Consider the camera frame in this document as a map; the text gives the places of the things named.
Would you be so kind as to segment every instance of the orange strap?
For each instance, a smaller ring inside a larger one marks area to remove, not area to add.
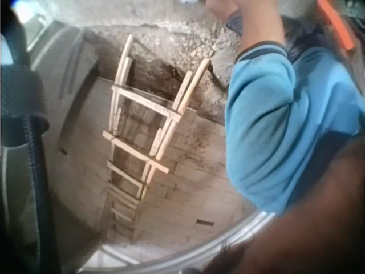
[[[333,25],[340,40],[341,46],[347,51],[353,50],[355,48],[354,42],[352,41],[351,35],[343,23],[340,15],[331,6],[328,0],[317,0],[317,4]]]

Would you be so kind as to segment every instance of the blue shirt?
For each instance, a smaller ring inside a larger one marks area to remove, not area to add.
[[[291,64],[279,44],[247,49],[225,110],[232,184],[257,208],[282,213],[358,134],[364,112],[364,98],[328,50],[311,48]]]

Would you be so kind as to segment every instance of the blue sleeve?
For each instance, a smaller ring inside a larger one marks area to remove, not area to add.
[[[301,134],[308,103],[294,89],[294,68],[280,45],[248,49],[233,69],[225,110],[226,168],[236,189],[258,208],[280,197],[290,180],[290,171],[277,170]]]

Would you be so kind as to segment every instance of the brick wall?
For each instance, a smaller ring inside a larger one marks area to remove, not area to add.
[[[99,78],[79,114],[68,120],[60,143],[67,155],[59,153],[52,185],[60,200],[93,229],[101,227],[110,175],[106,162],[111,145],[102,138],[102,131],[108,127],[111,84]],[[121,98],[120,106],[120,138],[148,154],[164,119],[127,99]],[[141,178],[144,162],[121,150],[116,150],[115,159],[117,166]],[[161,162],[170,173],[156,171],[138,213],[133,243],[109,231],[109,238],[126,255],[150,261],[174,254],[209,240],[253,212],[253,206],[236,193],[227,178],[222,126],[187,111]],[[127,184],[116,175],[113,181]]]

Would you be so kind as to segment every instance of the wooden ladder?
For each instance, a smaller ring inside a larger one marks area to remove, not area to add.
[[[156,169],[166,174],[169,172],[169,169],[163,166],[160,163],[160,160],[171,141],[179,121],[188,107],[193,91],[198,86],[202,76],[210,65],[210,59],[206,58],[201,62],[194,77],[191,71],[186,73],[172,104],[172,108],[168,109],[140,96],[137,94],[139,90],[125,85],[132,64],[132,59],[128,57],[132,42],[133,36],[129,35],[120,58],[114,85],[112,86],[113,96],[110,109],[109,128],[108,131],[103,131],[103,137],[111,142],[111,153],[107,163],[108,168],[111,170],[110,181],[108,183],[108,198],[112,201],[111,206],[108,209],[113,217],[113,222],[111,222],[111,224],[113,224],[115,232],[131,240],[133,239],[134,234],[133,226],[136,219],[137,207],[144,199]],[[121,108],[118,108],[118,105],[121,95],[134,100],[167,118],[164,126],[157,131],[149,155],[144,155],[117,137],[118,124],[121,116]],[[115,146],[118,146],[127,153],[145,162],[141,179],[134,178],[115,166]],[[113,172],[127,179],[137,187],[136,196],[129,194],[126,190],[122,189],[123,187],[118,187],[112,183],[111,175]]]

